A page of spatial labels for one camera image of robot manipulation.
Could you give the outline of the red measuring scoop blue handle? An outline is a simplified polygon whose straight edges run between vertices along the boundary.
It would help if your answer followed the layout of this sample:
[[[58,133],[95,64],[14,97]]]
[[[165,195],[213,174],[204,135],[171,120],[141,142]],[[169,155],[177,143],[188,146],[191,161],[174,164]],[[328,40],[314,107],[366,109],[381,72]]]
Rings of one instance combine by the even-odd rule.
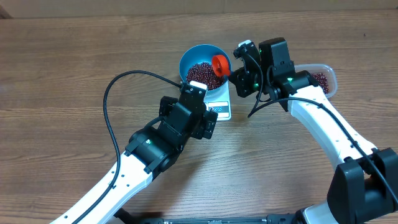
[[[229,60],[224,55],[214,55],[211,59],[212,69],[217,77],[230,76]]]

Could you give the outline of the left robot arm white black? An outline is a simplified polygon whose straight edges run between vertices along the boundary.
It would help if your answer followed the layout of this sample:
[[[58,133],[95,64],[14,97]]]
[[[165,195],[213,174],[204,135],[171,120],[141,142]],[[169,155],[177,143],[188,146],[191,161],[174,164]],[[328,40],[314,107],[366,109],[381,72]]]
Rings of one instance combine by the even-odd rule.
[[[135,194],[175,164],[190,138],[209,139],[217,113],[204,102],[206,85],[181,86],[178,98],[165,96],[159,116],[136,131],[115,165],[55,223],[107,223]]]

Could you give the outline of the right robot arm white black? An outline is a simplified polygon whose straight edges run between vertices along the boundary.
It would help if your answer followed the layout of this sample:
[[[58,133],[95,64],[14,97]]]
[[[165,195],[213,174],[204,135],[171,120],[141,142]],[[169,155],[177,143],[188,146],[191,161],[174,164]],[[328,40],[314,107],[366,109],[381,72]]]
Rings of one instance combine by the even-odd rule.
[[[397,154],[363,138],[328,100],[321,65],[296,65],[285,39],[241,42],[233,52],[243,66],[229,80],[244,98],[269,95],[319,143],[334,168],[326,200],[268,223],[366,223],[397,211]]]

